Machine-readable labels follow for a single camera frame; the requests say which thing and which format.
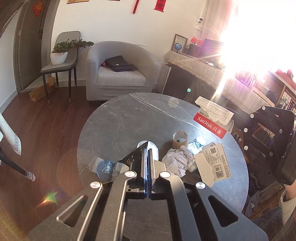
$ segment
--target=gray marble table top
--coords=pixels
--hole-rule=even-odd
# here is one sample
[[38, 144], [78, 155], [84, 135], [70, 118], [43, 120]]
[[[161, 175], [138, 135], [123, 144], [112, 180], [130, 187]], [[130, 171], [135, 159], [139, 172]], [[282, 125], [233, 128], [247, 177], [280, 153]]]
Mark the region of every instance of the gray marble table top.
[[[203, 137], [206, 144], [222, 143], [232, 177], [215, 182], [212, 189], [238, 211], [248, 193], [248, 171], [244, 156], [230, 133], [219, 139], [193, 120], [198, 108], [174, 97], [156, 93], [134, 93], [113, 98], [97, 108], [86, 121], [78, 141], [77, 165], [83, 187], [98, 180], [89, 165], [95, 156], [117, 161], [136, 149], [142, 140], [156, 144], [161, 160], [172, 147], [176, 131], [188, 133], [189, 142]], [[186, 172], [183, 181], [200, 181], [196, 172]]]

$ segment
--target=potted plant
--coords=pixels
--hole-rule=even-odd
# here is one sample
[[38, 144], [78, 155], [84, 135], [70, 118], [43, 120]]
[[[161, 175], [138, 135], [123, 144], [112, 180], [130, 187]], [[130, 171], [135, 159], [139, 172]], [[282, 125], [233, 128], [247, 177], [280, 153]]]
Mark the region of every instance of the potted plant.
[[79, 47], [84, 49], [84, 48], [94, 45], [93, 42], [83, 41], [82, 39], [80, 39], [80, 40], [74, 39], [74, 40], [71, 40], [70, 42], [68, 42], [68, 41], [69, 40], [57, 43], [54, 46], [54, 49], [50, 54], [50, 59], [51, 59], [53, 65], [63, 64], [68, 56], [68, 51], [70, 49], [75, 49], [75, 48], [79, 48]]

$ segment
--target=seat cushion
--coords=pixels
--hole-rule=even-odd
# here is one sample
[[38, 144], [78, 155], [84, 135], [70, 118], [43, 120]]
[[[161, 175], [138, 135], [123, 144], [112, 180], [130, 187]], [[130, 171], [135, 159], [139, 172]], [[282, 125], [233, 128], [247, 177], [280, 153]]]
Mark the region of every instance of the seat cushion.
[[146, 77], [137, 70], [133, 72], [114, 72], [101, 66], [96, 81], [98, 84], [105, 85], [144, 85]]

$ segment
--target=black bag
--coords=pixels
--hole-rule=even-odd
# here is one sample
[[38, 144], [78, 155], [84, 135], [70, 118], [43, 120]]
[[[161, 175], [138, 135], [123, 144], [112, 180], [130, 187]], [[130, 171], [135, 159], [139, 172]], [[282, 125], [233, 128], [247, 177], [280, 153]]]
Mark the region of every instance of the black bag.
[[123, 72], [123, 71], [134, 71], [136, 67], [133, 64], [125, 62], [122, 55], [108, 58], [105, 60], [106, 66], [112, 69], [114, 72]]

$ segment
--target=person's arm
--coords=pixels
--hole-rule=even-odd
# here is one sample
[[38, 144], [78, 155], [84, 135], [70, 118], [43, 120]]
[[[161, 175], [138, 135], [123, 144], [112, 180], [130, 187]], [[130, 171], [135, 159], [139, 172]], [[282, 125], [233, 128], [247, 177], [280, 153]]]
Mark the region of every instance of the person's arm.
[[286, 190], [281, 196], [282, 221], [283, 225], [288, 221], [296, 206], [296, 181], [291, 186], [286, 186]]

